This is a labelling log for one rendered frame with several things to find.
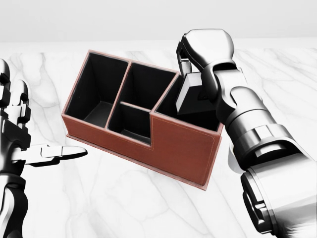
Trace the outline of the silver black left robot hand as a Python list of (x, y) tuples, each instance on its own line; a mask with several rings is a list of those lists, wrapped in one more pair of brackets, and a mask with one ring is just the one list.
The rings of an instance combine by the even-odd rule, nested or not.
[(62, 160), (83, 157), (87, 150), (78, 146), (31, 146), (26, 123), (30, 120), (28, 87), (23, 80), (10, 88), (10, 70), (0, 59), (0, 173), (21, 175), (25, 165), (57, 165)]

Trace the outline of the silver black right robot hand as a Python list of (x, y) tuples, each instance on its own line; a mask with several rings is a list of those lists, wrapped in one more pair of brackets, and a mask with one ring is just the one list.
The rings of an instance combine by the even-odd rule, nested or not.
[(201, 72), (203, 88), (211, 102), (219, 90), (214, 71), (236, 69), (233, 53), (233, 41), (222, 29), (190, 30), (183, 35), (176, 50), (182, 75), (191, 73), (194, 65)]

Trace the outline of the grey and black book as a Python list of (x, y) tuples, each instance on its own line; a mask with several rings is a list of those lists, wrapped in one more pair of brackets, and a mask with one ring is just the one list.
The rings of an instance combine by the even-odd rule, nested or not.
[(187, 73), (175, 103), (177, 114), (187, 115), (214, 111), (215, 107), (206, 90), (214, 101), (218, 93), (217, 81), (214, 79), (203, 83), (200, 72)]

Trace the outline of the red-brown desk caddy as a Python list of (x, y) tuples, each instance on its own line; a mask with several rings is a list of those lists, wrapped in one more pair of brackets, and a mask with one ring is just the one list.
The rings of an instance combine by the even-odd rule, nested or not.
[(62, 117), (68, 136), (200, 189), (221, 141), (214, 111), (179, 115), (178, 71), (89, 51)]

